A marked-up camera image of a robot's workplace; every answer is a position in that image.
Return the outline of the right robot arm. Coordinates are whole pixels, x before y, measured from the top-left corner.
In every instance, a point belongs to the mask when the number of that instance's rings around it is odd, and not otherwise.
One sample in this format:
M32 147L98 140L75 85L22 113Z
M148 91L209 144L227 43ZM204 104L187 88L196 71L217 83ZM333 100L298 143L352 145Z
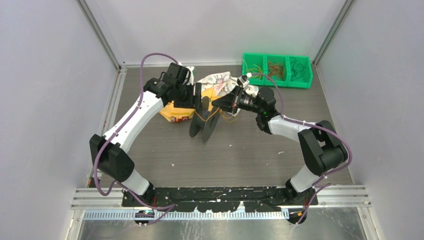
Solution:
M287 117L276 109L276 102L275 93L269 87L262 87L256 96L251 96L236 86L211 104L227 113L238 110L256 113L255 121L261 131L299 143L304 165L285 183L282 194L291 205L299 205L309 189L349 160L349 152L329 121L314 123Z

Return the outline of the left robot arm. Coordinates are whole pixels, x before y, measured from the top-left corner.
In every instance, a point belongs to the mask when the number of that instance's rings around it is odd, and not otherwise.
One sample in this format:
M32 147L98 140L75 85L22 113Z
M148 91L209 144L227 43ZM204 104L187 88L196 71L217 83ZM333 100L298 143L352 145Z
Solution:
M135 169L128 152L147 123L166 105L194 109L201 101L201 84L194 82L193 66L170 63L160 77L148 80L126 114L103 135L89 140L92 163L96 170L110 176L134 193L141 207L153 202L153 185Z

